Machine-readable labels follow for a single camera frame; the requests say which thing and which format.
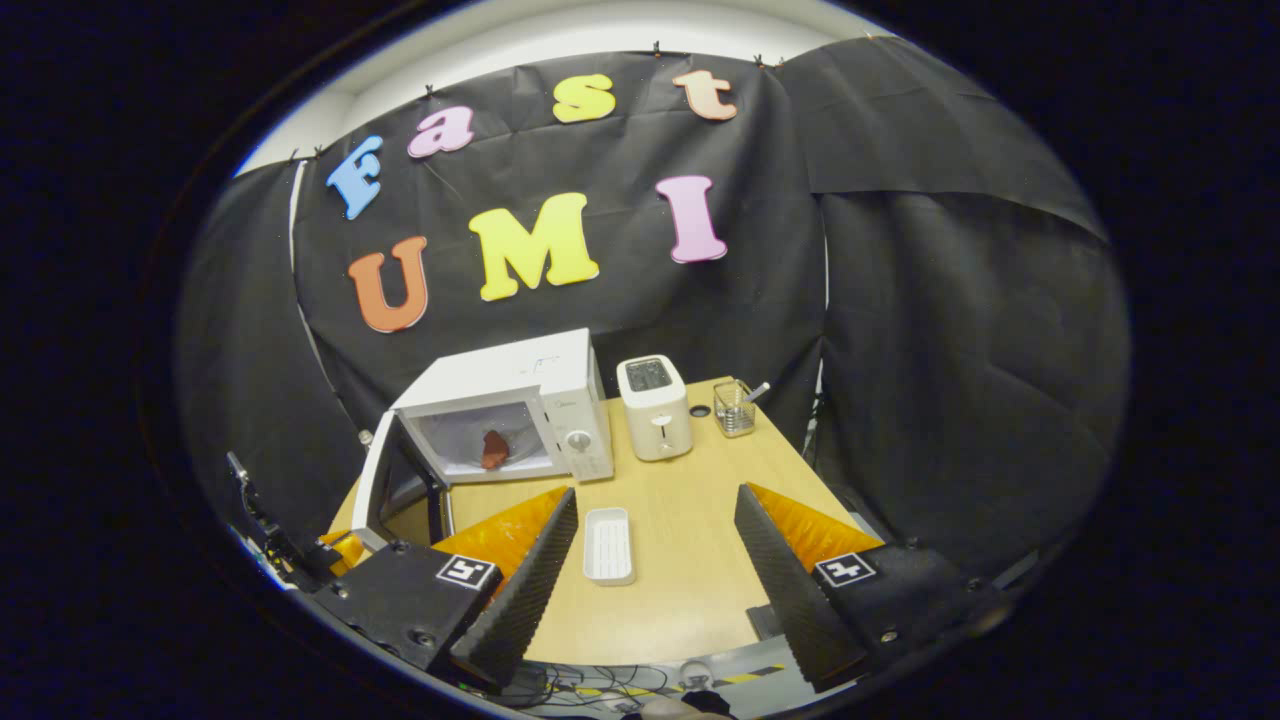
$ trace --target pink letter i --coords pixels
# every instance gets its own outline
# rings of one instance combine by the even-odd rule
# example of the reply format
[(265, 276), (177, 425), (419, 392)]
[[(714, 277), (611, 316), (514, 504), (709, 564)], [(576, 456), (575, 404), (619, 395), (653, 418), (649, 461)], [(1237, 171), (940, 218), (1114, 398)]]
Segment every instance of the pink letter i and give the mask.
[(676, 247), (671, 259), (677, 263), (714, 260), (728, 252), (728, 246), (716, 237), (712, 215), (707, 209), (707, 188), (712, 181), (704, 176), (680, 176), (659, 181), (658, 195), (671, 204), (676, 223)]

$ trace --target yellow letter m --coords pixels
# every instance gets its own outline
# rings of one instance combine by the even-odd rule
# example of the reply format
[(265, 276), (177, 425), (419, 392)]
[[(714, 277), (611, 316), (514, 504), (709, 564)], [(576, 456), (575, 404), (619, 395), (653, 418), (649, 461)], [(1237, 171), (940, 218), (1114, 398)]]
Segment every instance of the yellow letter m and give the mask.
[(502, 300), (516, 295), (520, 286), (507, 274), (508, 263), (525, 287), (536, 288), (543, 279), (548, 254), (552, 266), (547, 270), (547, 282), (552, 284), (589, 281), (600, 274), (600, 266), (586, 254), (586, 238), (582, 237), (585, 206), (586, 196), (581, 192), (553, 195), (538, 211), (531, 233), (504, 208), (471, 218), (467, 227), (480, 236), (480, 252), (484, 255), (485, 282), (480, 297)]

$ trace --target white toaster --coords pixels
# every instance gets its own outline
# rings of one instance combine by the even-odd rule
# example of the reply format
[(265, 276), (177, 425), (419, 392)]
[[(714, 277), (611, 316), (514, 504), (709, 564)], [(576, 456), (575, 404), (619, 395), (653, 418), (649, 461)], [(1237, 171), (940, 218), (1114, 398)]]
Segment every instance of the white toaster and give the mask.
[(694, 447), (689, 391), (667, 356), (646, 355), (618, 363), (618, 389), (636, 457), (663, 460)]

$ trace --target white tray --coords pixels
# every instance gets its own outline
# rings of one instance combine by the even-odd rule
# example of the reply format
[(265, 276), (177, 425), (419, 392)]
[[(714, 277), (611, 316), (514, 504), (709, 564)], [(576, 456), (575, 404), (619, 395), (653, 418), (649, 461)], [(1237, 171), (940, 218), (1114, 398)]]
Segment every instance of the white tray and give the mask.
[(582, 574), (598, 585), (626, 585), (636, 579), (631, 566), (631, 521), (625, 507), (586, 514)]

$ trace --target black curtain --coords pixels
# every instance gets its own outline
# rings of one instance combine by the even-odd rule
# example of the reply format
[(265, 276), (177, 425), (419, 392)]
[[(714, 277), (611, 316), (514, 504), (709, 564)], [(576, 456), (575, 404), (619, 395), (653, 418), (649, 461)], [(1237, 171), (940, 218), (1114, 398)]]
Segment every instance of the black curtain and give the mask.
[[(737, 117), (717, 122), (692, 113), (672, 78), (694, 69), (730, 81), (722, 100), (737, 105)], [(557, 120), (556, 85), (594, 73), (613, 81), (617, 108), (596, 120)], [(411, 158), (406, 149), (417, 124), (456, 105), (475, 113), (470, 143)], [(751, 386), (769, 380), (774, 389), (762, 406), (799, 448), (817, 382), (824, 269), (795, 132), (772, 70), (669, 53), (521, 65), (436, 91), (352, 131), (308, 174), (294, 228), (302, 307), (352, 418), (372, 427), (436, 357), (586, 327), (607, 395), (618, 393), (620, 361), (654, 352), (669, 356), (690, 383), (719, 375)], [(342, 196), (325, 182), (372, 135), (383, 138), (381, 188), (348, 220)], [(654, 186), (686, 174), (714, 183), (707, 202), (728, 246), (718, 260), (671, 259), (671, 210)], [(521, 283), (512, 297), (484, 301), (471, 218), (506, 208), (532, 229), (541, 204), (564, 192), (586, 195), (582, 227), (599, 277), (558, 287), (543, 281), (535, 290)], [(408, 329), (375, 332), (361, 318), (347, 269), (383, 252), (387, 302), (399, 305), (404, 281), (390, 249), (412, 236), (428, 240), (426, 311)]]
[(244, 532), (234, 451), (264, 509), (302, 547), (329, 529), (364, 448), (311, 351), (289, 272), (297, 165), (227, 184), (182, 286), (175, 384), (183, 433), (214, 510)]
[(1129, 375), (1112, 247), (1070, 172), (902, 40), (788, 60), (831, 264), (823, 479), (899, 538), (995, 574), (1064, 537)]

